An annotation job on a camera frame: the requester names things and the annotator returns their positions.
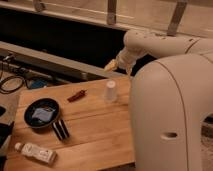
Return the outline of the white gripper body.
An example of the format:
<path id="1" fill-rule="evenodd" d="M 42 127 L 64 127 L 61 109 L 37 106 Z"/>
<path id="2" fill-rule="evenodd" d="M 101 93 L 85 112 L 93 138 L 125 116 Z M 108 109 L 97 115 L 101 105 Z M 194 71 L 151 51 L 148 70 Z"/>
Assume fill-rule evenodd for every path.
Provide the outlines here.
<path id="1" fill-rule="evenodd" d="M 138 53 L 136 51 L 130 51 L 127 48 L 123 48 L 116 56 L 117 65 L 120 69 L 124 69 L 128 75 L 131 74 Z"/>

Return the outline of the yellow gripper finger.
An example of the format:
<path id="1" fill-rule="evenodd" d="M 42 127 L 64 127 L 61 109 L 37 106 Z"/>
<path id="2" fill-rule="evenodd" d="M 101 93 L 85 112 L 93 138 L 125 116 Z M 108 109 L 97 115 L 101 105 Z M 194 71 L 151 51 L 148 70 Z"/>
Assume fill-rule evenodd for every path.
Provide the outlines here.
<path id="1" fill-rule="evenodd" d="M 105 67 L 105 71 L 114 71 L 118 68 L 118 63 L 116 59 L 112 59 Z"/>

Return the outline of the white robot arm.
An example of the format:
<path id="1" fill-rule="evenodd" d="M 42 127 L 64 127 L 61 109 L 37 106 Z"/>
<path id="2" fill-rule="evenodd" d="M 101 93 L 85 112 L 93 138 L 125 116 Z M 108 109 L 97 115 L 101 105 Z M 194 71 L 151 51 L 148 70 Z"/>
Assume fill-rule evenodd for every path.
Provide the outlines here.
<path id="1" fill-rule="evenodd" d="M 201 130 L 213 115 L 213 38 L 125 33 L 105 69 L 130 72 L 129 109 L 137 171 L 203 171 Z"/>

